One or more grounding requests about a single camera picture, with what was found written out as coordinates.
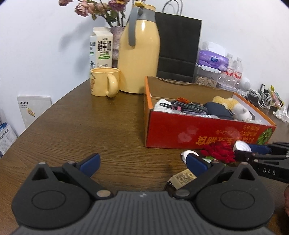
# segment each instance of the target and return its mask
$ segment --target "blue gripper pad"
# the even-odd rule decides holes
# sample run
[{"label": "blue gripper pad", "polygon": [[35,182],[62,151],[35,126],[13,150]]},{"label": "blue gripper pad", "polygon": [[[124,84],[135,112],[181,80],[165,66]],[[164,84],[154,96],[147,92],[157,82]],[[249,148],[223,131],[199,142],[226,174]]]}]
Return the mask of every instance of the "blue gripper pad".
[{"label": "blue gripper pad", "polygon": [[77,163],[76,167],[86,176],[92,177],[100,167],[100,155],[94,153],[83,161]]},{"label": "blue gripper pad", "polygon": [[266,145],[258,145],[258,144],[248,144],[252,150],[252,153],[258,153],[265,155],[270,153],[270,148]]},{"label": "blue gripper pad", "polygon": [[186,158],[187,168],[192,172],[196,177],[203,174],[208,170],[208,166],[200,162],[197,158],[193,157],[191,154],[187,155]]}]

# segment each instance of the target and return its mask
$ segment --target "yellow thermos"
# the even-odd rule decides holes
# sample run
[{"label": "yellow thermos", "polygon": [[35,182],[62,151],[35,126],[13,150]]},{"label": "yellow thermos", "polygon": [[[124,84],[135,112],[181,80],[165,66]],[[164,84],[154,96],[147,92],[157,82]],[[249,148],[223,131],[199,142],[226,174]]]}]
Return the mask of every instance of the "yellow thermos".
[{"label": "yellow thermos", "polygon": [[142,94],[145,76],[156,76],[160,36],[155,23],[155,7],[137,1],[119,44],[119,89]]}]

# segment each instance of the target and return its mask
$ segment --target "mug handle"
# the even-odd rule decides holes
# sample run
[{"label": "mug handle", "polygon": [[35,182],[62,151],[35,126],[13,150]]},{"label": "mug handle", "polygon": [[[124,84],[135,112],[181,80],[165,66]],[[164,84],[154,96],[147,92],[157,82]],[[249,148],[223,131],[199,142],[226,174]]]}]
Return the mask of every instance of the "mug handle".
[{"label": "mug handle", "polygon": [[108,86],[109,90],[106,92],[108,97],[114,97],[118,92],[118,82],[115,76],[108,74]]}]

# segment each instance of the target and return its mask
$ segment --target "human hand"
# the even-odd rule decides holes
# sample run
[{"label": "human hand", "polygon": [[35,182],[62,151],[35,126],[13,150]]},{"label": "human hand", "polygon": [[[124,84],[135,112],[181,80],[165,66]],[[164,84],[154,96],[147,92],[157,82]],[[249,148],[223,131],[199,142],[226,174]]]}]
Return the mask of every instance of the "human hand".
[{"label": "human hand", "polygon": [[286,187],[284,191],[284,197],[285,197],[285,212],[289,216],[289,186]]}]

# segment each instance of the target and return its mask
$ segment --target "white wall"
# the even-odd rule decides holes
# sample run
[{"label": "white wall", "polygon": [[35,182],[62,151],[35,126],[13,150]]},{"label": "white wall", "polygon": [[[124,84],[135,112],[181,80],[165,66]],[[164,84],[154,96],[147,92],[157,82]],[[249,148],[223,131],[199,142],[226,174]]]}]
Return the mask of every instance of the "white wall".
[{"label": "white wall", "polygon": [[[147,0],[158,11],[165,2]],[[253,88],[273,84],[288,105],[289,9],[280,0],[183,2],[184,16],[203,20],[202,41],[241,57]],[[18,135],[25,130],[18,95],[50,96],[55,103],[88,79],[89,35],[93,26],[106,23],[78,16],[76,4],[6,0],[0,6],[0,116]]]}]

